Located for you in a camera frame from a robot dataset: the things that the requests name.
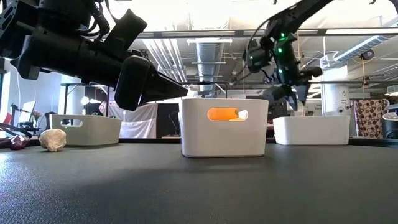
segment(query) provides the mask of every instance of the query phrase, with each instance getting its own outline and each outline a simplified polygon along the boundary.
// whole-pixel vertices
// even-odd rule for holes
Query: desk
[[[398,150],[268,144],[187,159],[179,144],[0,150],[0,223],[397,223]]]

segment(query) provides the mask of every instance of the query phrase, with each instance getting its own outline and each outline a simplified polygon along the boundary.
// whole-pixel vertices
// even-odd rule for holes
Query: white plastic bin
[[[244,121],[211,121],[210,108],[247,110]],[[180,105],[182,154],[187,157],[262,156],[266,148],[268,101],[184,99]]]
[[[80,120],[79,124],[62,125],[64,120]],[[121,120],[95,115],[50,115],[51,129],[67,134],[67,146],[101,146],[119,142]]]
[[[274,130],[277,144],[347,145],[349,116],[281,117]]]

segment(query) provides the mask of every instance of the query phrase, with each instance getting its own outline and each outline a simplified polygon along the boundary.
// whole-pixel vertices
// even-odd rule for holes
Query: bin handle cutout
[[[210,108],[207,118],[210,121],[245,121],[248,111],[240,108]]]
[[[69,127],[81,127],[83,125],[83,122],[79,119],[63,119],[61,120],[61,126],[64,128],[69,128]]]

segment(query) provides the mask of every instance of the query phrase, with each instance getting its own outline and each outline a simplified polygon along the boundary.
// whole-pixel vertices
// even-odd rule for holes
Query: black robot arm
[[[187,90],[129,50],[147,24],[130,9],[105,41],[109,25],[96,2],[102,0],[18,0],[0,15],[0,57],[11,59],[22,78],[59,72],[115,88],[115,100],[127,110],[138,104],[185,96]],[[100,31],[87,39],[90,17]]]
[[[294,33],[308,18],[331,2],[332,0],[302,0],[272,16],[260,39],[261,46],[248,50],[246,63],[252,73],[260,72],[262,67],[271,64],[272,57],[275,59],[275,76],[277,83],[282,86],[265,91],[264,96],[268,100],[275,101],[284,97],[294,110],[297,110],[297,97],[305,104],[310,88],[309,80],[321,75],[322,70],[317,67],[300,70],[300,62],[297,61],[292,46],[292,42],[297,40]]]

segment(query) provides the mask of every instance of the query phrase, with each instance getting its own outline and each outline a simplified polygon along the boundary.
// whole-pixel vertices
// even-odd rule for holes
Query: orange object
[[[237,108],[210,108],[207,117],[211,121],[229,121],[239,118]]]
[[[4,119],[3,124],[10,124],[11,114],[7,113],[6,119]]]

